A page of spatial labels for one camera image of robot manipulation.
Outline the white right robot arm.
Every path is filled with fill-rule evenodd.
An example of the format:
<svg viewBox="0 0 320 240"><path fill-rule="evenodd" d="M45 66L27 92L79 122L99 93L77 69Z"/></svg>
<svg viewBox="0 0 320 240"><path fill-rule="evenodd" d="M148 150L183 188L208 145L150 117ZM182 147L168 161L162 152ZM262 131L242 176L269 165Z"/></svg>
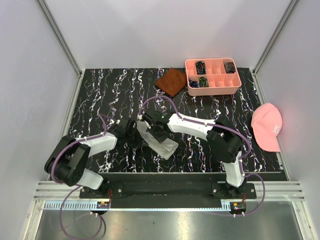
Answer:
<svg viewBox="0 0 320 240"><path fill-rule="evenodd" d="M242 137L224 120L205 120L177 113L145 112L137 122L137 130L148 147L164 159L169 159L178 143L170 134L181 133L205 140L215 159L222 162L226 173L228 195L239 198L245 192L245 176L240 166Z"/></svg>

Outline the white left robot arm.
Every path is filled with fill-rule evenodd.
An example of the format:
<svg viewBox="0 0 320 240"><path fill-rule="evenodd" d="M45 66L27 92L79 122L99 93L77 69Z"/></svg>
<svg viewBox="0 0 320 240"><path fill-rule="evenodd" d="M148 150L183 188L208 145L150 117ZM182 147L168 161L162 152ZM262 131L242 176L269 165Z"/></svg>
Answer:
<svg viewBox="0 0 320 240"><path fill-rule="evenodd" d="M44 171L56 183L87 187L95 197L103 198L108 193L108 181L87 169L87 161L96 154L124 144L134 150L148 146L136 122L130 118L121 119L115 126L97 135L83 138L63 136L45 163Z"/></svg>

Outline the grey cloth napkin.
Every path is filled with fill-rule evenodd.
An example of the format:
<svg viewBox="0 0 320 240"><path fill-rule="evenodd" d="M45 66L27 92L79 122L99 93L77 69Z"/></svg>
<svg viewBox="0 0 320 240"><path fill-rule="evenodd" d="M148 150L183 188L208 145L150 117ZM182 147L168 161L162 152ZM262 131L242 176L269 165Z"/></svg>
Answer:
<svg viewBox="0 0 320 240"><path fill-rule="evenodd" d="M163 143L159 143L149 132L147 132L147 124L144 121L137 122L137 130L147 145L155 151L160 157L168 160L174 154L179 144L169 138Z"/></svg>

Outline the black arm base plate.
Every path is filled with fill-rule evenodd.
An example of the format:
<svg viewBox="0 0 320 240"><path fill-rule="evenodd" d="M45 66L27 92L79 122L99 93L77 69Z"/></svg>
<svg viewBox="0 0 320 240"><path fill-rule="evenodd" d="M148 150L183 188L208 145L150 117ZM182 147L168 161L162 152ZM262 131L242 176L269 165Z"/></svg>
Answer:
<svg viewBox="0 0 320 240"><path fill-rule="evenodd" d="M105 195L85 187L80 191L81 199L102 199L111 194L114 199L131 196L187 195L213 197L214 199L255 200L257 193L254 184L244 183L240 188L226 182L210 181L110 181L103 186Z"/></svg>

